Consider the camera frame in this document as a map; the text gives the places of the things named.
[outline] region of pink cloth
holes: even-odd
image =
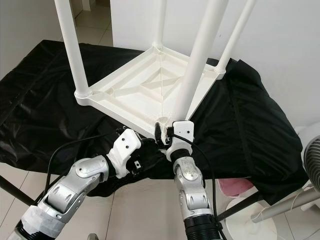
[[[227,197],[238,197],[240,194],[251,189],[254,185],[244,178],[218,179],[221,192]]]

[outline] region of metal pole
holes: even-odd
[[[188,65],[186,66],[182,84],[177,94],[178,97],[171,113],[170,121],[168,122],[169,126],[174,121],[186,120],[227,4],[228,0],[208,1]]]
[[[251,219],[252,222],[258,223],[262,220],[272,218],[278,214],[285,213],[289,211],[291,207],[294,209],[317,199],[320,199],[320,192],[318,192],[315,188],[311,188],[300,193],[298,196],[293,196],[285,201],[268,207],[261,213],[257,212],[251,215]]]
[[[88,87],[69,1],[54,0],[54,2],[75,85],[74,94],[78,98],[89,97],[92,92]]]
[[[222,53],[222,56],[219,60],[218,65],[214,68],[214,70],[218,73],[222,73],[219,77],[219,79],[222,79],[224,76],[223,74],[226,72],[226,66],[229,62],[229,59],[231,57],[231,52],[234,49],[241,32],[243,31],[244,27],[246,26],[246,23],[250,17],[250,14],[255,6],[256,0],[247,0],[246,4],[242,10],[242,13],[233,29],[233,32],[229,38],[229,41],[227,45],[225,46],[225,49]]]
[[[21,202],[27,204],[28,206],[31,206],[34,203],[34,200],[31,197],[26,195],[23,191],[21,191],[19,188],[14,186],[2,176],[0,176],[0,188],[10,193],[12,196],[19,199]]]
[[[248,196],[246,199],[242,200],[238,204],[234,205],[233,207],[229,208],[228,210],[224,211],[220,215],[217,216],[217,221],[221,222],[222,220],[226,219],[227,217],[230,217],[231,215],[241,211],[242,209],[245,209],[246,207],[249,207],[250,205],[263,200],[260,192],[256,192],[252,194],[251,196]]]
[[[167,0],[156,0],[157,16],[155,19],[155,39],[153,43],[156,48],[163,46],[166,6]]]

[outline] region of white wall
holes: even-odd
[[[0,79],[40,41],[61,37],[54,0],[1,0]]]
[[[115,47],[146,50],[153,42],[156,0],[111,0]],[[164,45],[189,55],[208,0],[167,0]],[[245,0],[230,0],[209,53],[220,58]],[[320,121],[320,1],[257,0],[232,57],[261,75],[291,124]]]

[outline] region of black fabric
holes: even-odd
[[[80,50],[89,85],[141,53],[83,43]],[[215,65],[217,61],[208,59],[207,63]],[[45,173],[51,154],[62,144],[114,133],[123,126],[91,106],[78,105],[74,91],[64,44],[39,43],[0,81],[0,161]],[[268,95],[259,74],[243,61],[228,64],[227,74],[214,83],[191,121],[194,142],[212,161],[217,178],[247,178],[269,204],[308,180],[302,167],[300,139]],[[54,161],[54,173],[69,168],[75,158],[105,155],[117,137],[112,134],[66,148]],[[204,176],[210,178],[202,155],[194,149],[192,156]],[[111,177],[91,196],[108,196],[143,178],[173,178],[172,164],[155,142],[149,142],[137,158],[144,165],[142,172],[123,179]]]

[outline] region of black table leg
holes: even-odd
[[[242,209],[245,209],[246,207],[263,200],[261,194],[259,192],[256,192],[252,194],[251,196],[247,197],[246,199],[242,200],[238,204],[234,205],[233,207],[229,208],[228,210],[224,211],[220,215],[217,216],[218,222],[221,222],[222,220],[226,219],[227,217],[230,217],[231,215],[241,211]]]
[[[12,196],[19,199],[21,202],[31,206],[34,203],[34,200],[26,195],[19,188],[15,187],[12,183],[7,181],[4,177],[0,176],[0,188],[10,193]]]

